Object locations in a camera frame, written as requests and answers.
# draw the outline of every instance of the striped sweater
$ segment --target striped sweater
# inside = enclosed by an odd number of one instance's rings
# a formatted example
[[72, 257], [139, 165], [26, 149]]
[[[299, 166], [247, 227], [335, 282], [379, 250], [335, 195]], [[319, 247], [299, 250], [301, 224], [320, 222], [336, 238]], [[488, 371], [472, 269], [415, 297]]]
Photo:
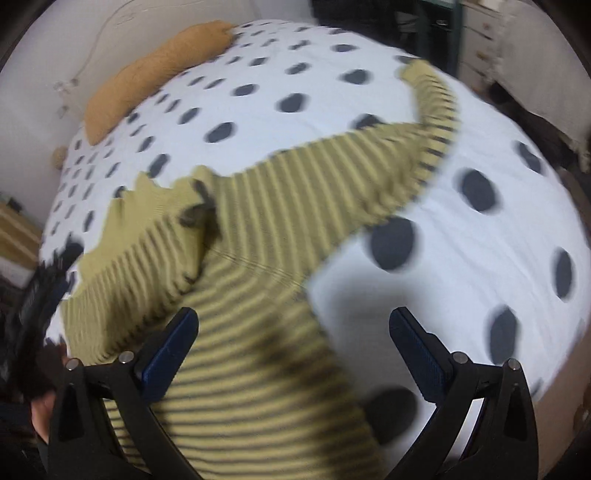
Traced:
[[[198, 313], [199, 337], [152, 409], [206, 479], [384, 474], [304, 282], [349, 235], [419, 195], [454, 140], [446, 84], [421, 60], [402, 78], [418, 123], [312, 142], [231, 177], [198, 167], [170, 189], [141, 174], [112, 201], [99, 246], [80, 262], [82, 285], [62, 313], [86, 364], [139, 346], [181, 306]], [[129, 461], [142, 465], [106, 405]]]

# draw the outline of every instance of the black clamp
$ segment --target black clamp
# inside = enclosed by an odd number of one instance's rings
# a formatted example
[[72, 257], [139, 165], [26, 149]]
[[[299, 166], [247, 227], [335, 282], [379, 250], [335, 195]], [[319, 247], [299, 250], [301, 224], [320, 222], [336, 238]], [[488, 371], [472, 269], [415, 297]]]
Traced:
[[[126, 351], [112, 364], [89, 367], [71, 359], [51, 419], [50, 478], [201, 480], [150, 410], [164, 397], [198, 331], [197, 314], [183, 308], [137, 354]], [[125, 459], [103, 398], [117, 403], [151, 474]]]
[[[437, 408], [387, 480], [536, 480], [537, 429], [520, 363], [509, 359], [495, 367], [452, 354], [404, 307], [392, 312], [389, 328], [423, 397]], [[470, 440], [458, 463], [442, 471], [478, 398], [484, 402]]]

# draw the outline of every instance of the mustard yellow pillow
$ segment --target mustard yellow pillow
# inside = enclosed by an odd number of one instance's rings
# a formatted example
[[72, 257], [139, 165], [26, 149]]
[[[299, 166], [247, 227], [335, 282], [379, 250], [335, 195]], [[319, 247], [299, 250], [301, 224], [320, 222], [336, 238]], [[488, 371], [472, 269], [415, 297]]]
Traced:
[[223, 53], [232, 42], [232, 27], [220, 20], [189, 27], [107, 80], [86, 107], [88, 142], [96, 145], [103, 140], [125, 115], [175, 75]]

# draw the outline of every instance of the polka dot bedsheet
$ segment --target polka dot bedsheet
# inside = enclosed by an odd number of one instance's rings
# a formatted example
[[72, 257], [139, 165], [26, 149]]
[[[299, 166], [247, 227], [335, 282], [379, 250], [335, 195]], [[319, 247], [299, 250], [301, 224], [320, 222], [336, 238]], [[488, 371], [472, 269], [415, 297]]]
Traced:
[[[376, 122], [416, 121], [395, 72], [404, 54], [340, 29], [282, 21], [237, 27], [234, 45], [169, 81], [91, 147], [81, 128], [44, 233], [50, 259], [68, 238], [100, 240], [109, 202], [140, 171], [160, 186], [202, 164], [221, 175], [277, 150]], [[407, 306], [450, 351], [523, 364], [534, 399], [586, 327], [591, 262], [556, 173], [508, 118], [444, 76], [462, 122], [425, 193], [359, 232], [314, 274], [309, 298], [393, 466], [434, 407], [388, 334]], [[71, 289], [80, 278], [74, 266]], [[59, 338], [59, 312], [48, 336]], [[478, 413], [470, 411], [454, 453]]]

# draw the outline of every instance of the white dresser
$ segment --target white dresser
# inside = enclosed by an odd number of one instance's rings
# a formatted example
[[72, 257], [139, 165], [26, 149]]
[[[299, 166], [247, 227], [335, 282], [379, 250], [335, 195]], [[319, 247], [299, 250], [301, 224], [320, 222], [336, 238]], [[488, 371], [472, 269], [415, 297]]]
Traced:
[[493, 66], [501, 15], [475, 1], [463, 0], [462, 45], [458, 78], [476, 93], [487, 87], [486, 75]]

